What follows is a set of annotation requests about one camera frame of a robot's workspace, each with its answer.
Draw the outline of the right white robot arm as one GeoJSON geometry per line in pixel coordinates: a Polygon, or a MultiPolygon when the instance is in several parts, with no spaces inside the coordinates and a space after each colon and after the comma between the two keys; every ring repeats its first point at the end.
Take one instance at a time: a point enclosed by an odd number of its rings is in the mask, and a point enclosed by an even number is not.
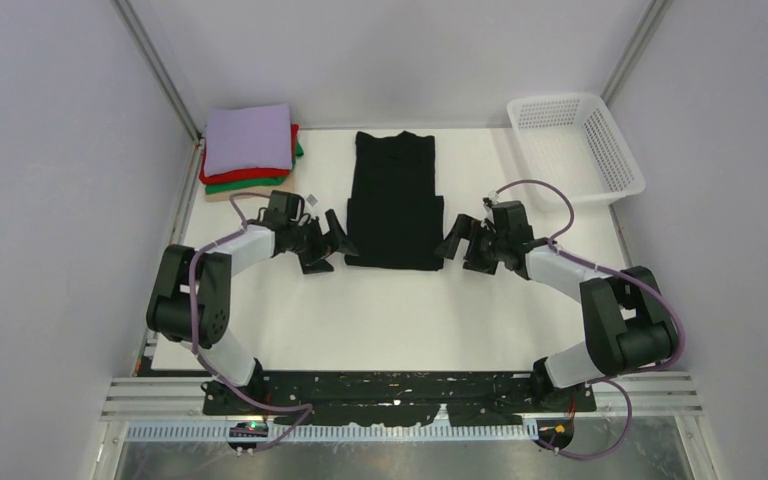
{"type": "Polygon", "coordinates": [[[535,236],[521,202],[484,203],[488,217],[458,215],[435,255],[452,260],[460,243],[467,242],[464,269],[493,275],[504,266],[581,307],[583,341],[533,364],[530,389],[535,400],[644,370],[680,352],[680,328],[649,269],[615,271],[575,257],[555,240],[535,236]]]}

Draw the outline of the white plastic basket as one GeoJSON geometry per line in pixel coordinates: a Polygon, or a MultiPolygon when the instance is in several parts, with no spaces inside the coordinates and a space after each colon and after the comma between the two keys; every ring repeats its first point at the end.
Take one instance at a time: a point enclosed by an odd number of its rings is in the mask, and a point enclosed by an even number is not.
{"type": "Polygon", "coordinates": [[[644,191],[639,165],[599,96],[515,99],[507,114],[525,175],[555,186],[573,206],[608,206],[644,191]]]}

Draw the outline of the folded green t shirt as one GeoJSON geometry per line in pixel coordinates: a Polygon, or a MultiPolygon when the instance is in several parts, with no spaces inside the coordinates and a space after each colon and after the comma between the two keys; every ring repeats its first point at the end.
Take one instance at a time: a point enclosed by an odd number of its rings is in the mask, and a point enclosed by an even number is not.
{"type": "Polygon", "coordinates": [[[204,172],[206,154],[202,155],[199,180],[205,186],[207,195],[226,193],[255,187],[275,187],[284,184],[292,170],[253,168],[207,176],[204,172]]]}

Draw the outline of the black t shirt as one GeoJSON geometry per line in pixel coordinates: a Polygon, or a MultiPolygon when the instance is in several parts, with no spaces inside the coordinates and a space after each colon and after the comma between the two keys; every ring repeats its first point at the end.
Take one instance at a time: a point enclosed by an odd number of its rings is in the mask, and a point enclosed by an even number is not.
{"type": "Polygon", "coordinates": [[[436,191],[435,137],[403,131],[355,137],[347,233],[358,249],[352,267],[437,271],[443,259],[444,197],[436,191]]]}

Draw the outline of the folded beige t shirt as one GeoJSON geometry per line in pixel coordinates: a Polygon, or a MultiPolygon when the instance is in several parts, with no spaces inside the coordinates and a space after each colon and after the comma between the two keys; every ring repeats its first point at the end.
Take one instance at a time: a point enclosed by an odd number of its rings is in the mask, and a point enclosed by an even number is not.
{"type": "Polygon", "coordinates": [[[295,192],[295,177],[293,174],[281,177],[264,177],[232,181],[229,183],[206,185],[205,199],[208,202],[227,201],[236,194],[255,194],[268,196],[273,190],[295,192]]]}

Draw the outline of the folded lavender t shirt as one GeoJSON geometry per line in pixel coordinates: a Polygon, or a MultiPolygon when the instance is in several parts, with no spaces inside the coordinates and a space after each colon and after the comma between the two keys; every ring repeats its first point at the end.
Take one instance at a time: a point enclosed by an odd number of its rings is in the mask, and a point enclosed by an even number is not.
{"type": "Polygon", "coordinates": [[[289,170],[294,158],[287,103],[212,109],[206,125],[207,176],[250,168],[289,170]]]}

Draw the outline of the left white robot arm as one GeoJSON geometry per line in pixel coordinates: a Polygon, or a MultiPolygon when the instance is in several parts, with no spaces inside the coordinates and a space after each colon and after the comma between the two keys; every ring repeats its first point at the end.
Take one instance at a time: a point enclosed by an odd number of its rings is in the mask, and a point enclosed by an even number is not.
{"type": "Polygon", "coordinates": [[[246,269],[284,253],[299,261],[304,274],[328,273],[328,259],[355,256],[334,210],[324,224],[307,211],[302,196],[274,190],[267,205],[237,230],[201,248],[168,246],[161,257],[146,311],[150,331],[189,350],[220,384],[258,407],[263,367],[229,329],[231,284],[246,269]]]}

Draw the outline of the folded red t shirt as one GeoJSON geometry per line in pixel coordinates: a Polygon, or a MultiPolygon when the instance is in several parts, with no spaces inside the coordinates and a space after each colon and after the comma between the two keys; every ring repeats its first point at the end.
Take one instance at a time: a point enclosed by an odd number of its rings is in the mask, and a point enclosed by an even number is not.
{"type": "Polygon", "coordinates": [[[202,153],[202,159],[201,159],[201,168],[199,171],[199,180],[203,185],[206,185],[206,186],[228,185],[228,184],[241,182],[241,181],[255,181],[255,180],[266,180],[266,179],[278,179],[279,182],[282,182],[286,177],[288,177],[291,174],[293,168],[295,167],[296,159],[303,155],[302,148],[299,146],[298,140],[297,140],[299,129],[300,127],[298,124],[293,123],[291,125],[291,139],[292,139],[293,154],[292,154],[292,165],[289,169],[257,167],[257,168],[237,169],[237,170],[232,170],[226,173],[208,176],[205,173],[207,149],[204,149],[202,153]]]}

